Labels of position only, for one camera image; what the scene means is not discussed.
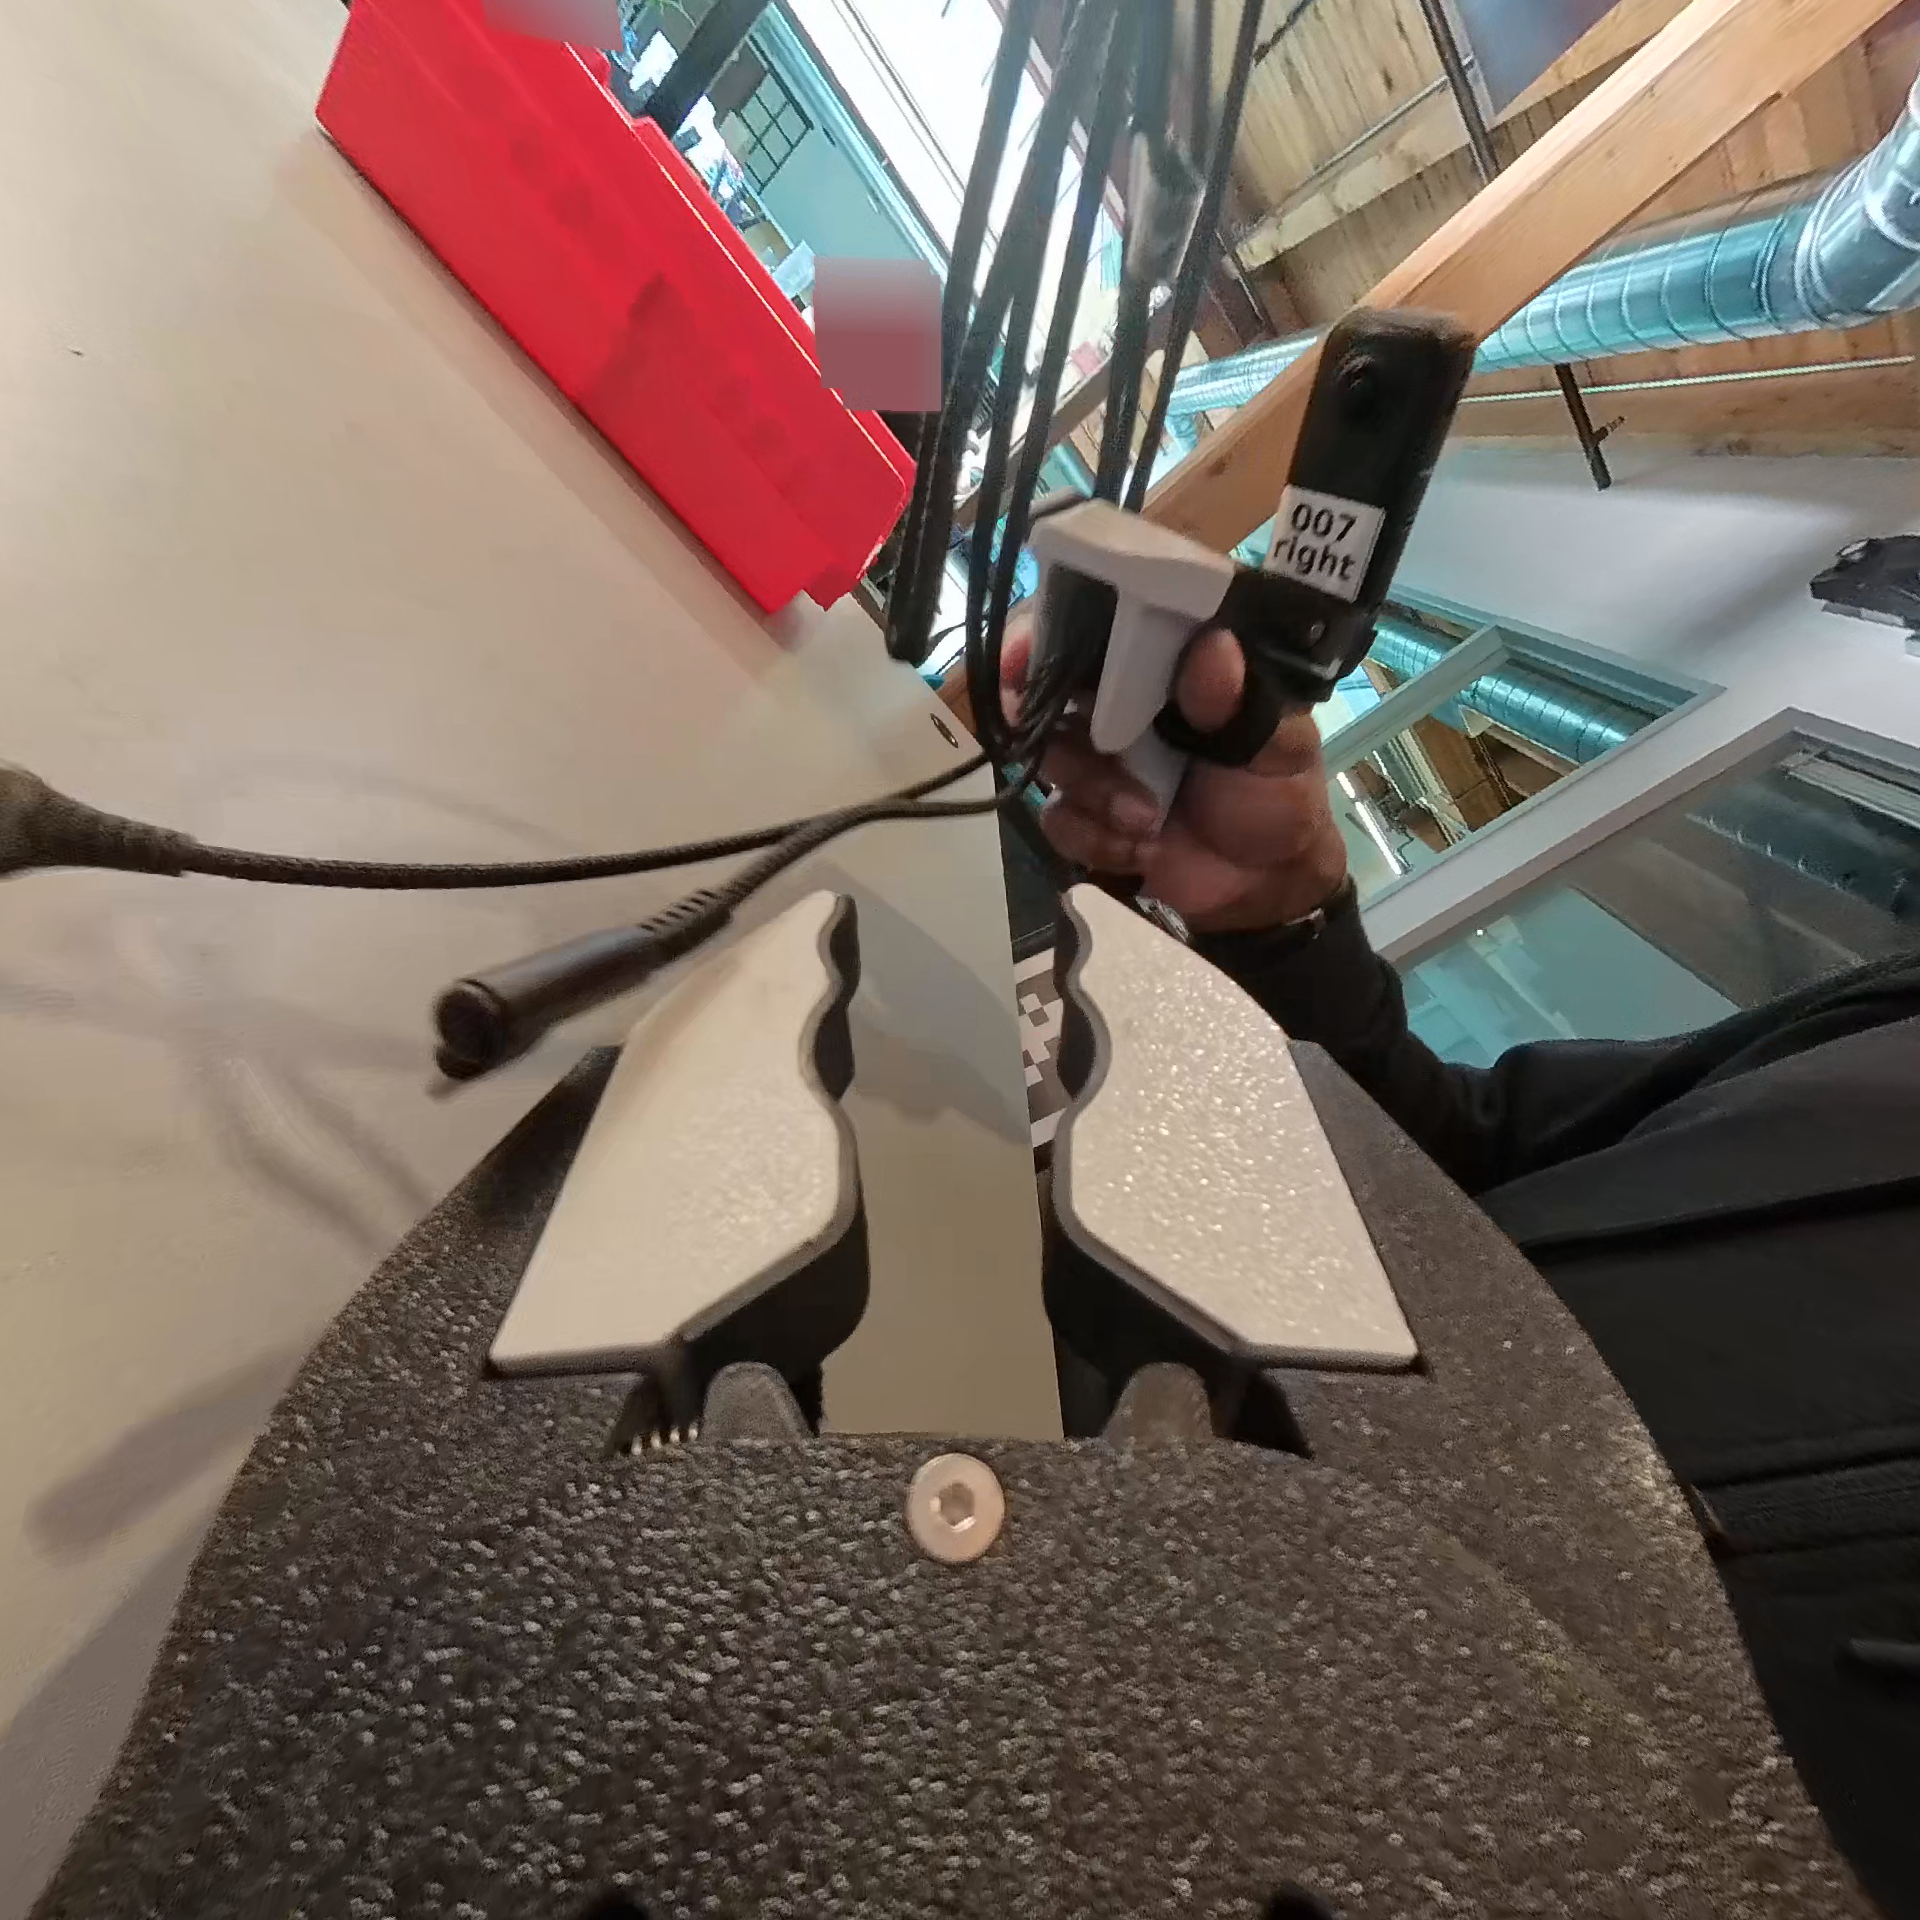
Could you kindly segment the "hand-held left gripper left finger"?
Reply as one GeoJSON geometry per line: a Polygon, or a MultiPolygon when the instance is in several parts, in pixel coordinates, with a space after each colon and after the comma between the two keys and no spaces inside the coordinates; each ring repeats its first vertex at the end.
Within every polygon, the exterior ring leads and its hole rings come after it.
{"type": "Polygon", "coordinates": [[[505,1306],[492,1376],[635,1376],[690,1428],[723,1368],[824,1423],[867,1306],[847,1004],[858,908],[812,891],[629,1028],[505,1306]]]}

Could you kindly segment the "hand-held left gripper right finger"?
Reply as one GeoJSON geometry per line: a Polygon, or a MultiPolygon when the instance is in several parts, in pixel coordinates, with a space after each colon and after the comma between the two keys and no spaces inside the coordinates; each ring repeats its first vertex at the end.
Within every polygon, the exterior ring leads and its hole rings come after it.
{"type": "Polygon", "coordinates": [[[1281,1021],[1080,882],[1053,936],[1065,1105],[1044,1188],[1050,1331],[1123,1387],[1177,1361],[1406,1373],[1421,1341],[1281,1021]]]}

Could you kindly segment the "red plastic bin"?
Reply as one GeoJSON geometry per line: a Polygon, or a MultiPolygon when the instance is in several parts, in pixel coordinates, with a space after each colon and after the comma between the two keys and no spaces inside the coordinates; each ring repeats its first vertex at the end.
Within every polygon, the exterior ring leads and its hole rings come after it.
{"type": "Polygon", "coordinates": [[[353,4],[315,122],[759,611],[832,606],[913,464],[607,63],[483,4],[353,4]]]}

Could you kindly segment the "person's right forearm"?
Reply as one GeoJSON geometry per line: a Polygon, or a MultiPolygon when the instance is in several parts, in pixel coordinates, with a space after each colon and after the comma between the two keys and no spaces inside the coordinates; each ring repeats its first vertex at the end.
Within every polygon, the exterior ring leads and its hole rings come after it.
{"type": "Polygon", "coordinates": [[[1501,1094],[1447,1063],[1409,1028],[1396,968],[1371,947],[1355,882],[1309,915],[1253,929],[1197,929],[1193,947],[1292,1040],[1317,1046],[1367,1099],[1478,1195],[1501,1163],[1501,1094]]]}

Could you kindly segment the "person's right hand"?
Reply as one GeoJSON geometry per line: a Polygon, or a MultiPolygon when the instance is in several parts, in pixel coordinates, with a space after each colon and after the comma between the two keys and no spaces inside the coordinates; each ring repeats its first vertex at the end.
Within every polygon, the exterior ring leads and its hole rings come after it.
{"type": "Polygon", "coordinates": [[[1159,809],[1121,758],[1090,750],[1083,716],[1065,717],[1041,760],[1044,839],[1070,866],[1134,882],[1196,932],[1305,919],[1347,882],[1322,733],[1309,713],[1281,716],[1240,768],[1193,760],[1159,809]]]}

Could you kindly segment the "black white fiducial tag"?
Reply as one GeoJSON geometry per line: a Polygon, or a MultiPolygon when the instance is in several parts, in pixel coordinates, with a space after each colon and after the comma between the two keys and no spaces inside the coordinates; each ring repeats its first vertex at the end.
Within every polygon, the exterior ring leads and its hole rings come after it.
{"type": "Polygon", "coordinates": [[[1029,1087],[1029,1135],[1035,1163],[1050,1156],[1050,1138],[1070,1105],[1060,1082],[1065,994],[1053,981],[1053,952],[1035,950],[1014,962],[1014,1021],[1029,1087]]]}

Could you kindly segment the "wooden ceiling beam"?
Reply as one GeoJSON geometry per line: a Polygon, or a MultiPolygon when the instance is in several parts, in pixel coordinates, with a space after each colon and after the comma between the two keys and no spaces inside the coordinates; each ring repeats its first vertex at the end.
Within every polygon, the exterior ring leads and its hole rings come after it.
{"type": "MultiPolygon", "coordinates": [[[[1714,143],[1878,25],[1893,4],[1692,4],[1362,294],[1486,339],[1714,143]]],[[[1181,459],[1147,520],[1219,553],[1281,502],[1322,347],[1181,459]]]]}

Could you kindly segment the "thin metal air duct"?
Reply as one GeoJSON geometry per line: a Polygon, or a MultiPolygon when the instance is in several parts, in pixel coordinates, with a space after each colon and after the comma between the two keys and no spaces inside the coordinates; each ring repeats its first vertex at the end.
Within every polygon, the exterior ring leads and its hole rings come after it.
{"type": "MultiPolygon", "coordinates": [[[[1465,643],[1465,637],[1444,637],[1406,618],[1383,614],[1376,618],[1367,662],[1396,676],[1396,682],[1409,682],[1433,671],[1465,643]]],[[[1526,747],[1582,768],[1651,727],[1670,705],[1664,691],[1614,690],[1565,668],[1558,659],[1514,652],[1499,639],[1490,666],[1435,713],[1447,722],[1486,722],[1514,733],[1526,747]]]]}

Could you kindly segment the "wide metal air duct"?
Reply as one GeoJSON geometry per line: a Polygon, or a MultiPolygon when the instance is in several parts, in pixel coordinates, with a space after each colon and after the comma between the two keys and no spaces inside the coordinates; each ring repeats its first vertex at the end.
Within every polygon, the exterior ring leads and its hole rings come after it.
{"type": "Polygon", "coordinates": [[[1526,371],[1850,331],[1917,310],[1917,99],[1858,159],[1627,233],[1474,348],[1526,371]]]}

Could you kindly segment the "black wall fixture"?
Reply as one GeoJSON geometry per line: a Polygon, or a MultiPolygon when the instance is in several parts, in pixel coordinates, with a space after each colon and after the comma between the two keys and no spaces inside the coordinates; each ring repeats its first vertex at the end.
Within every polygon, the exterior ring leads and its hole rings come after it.
{"type": "Polygon", "coordinates": [[[1901,631],[1905,652],[1917,657],[1917,553],[1920,534],[1849,541],[1811,575],[1811,599],[1822,611],[1901,631]]]}

